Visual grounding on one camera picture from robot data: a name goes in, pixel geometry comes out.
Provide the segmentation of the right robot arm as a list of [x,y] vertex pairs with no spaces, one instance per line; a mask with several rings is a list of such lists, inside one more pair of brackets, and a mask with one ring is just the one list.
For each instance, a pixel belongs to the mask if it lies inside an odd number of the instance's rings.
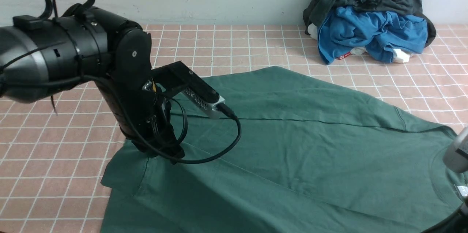
[[[450,144],[443,156],[445,166],[455,173],[464,173],[468,169],[468,127]],[[465,195],[460,191],[462,204],[451,215],[423,233],[466,233],[468,229],[467,189]]]

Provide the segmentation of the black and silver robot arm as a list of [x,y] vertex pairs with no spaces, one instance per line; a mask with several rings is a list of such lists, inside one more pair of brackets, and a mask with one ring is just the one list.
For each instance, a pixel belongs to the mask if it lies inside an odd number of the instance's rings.
[[1,28],[1,97],[34,103],[92,81],[139,151],[182,161],[186,128],[176,138],[172,98],[154,81],[151,35],[138,23],[80,4],[60,18],[13,22]]

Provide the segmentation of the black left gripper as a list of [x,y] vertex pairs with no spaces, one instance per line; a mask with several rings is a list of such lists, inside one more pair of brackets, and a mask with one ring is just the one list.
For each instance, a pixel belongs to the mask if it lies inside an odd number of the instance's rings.
[[177,143],[170,123],[171,104],[152,88],[151,36],[141,28],[107,32],[110,66],[96,85],[115,116],[124,136],[150,157],[156,150],[181,159],[184,150]]

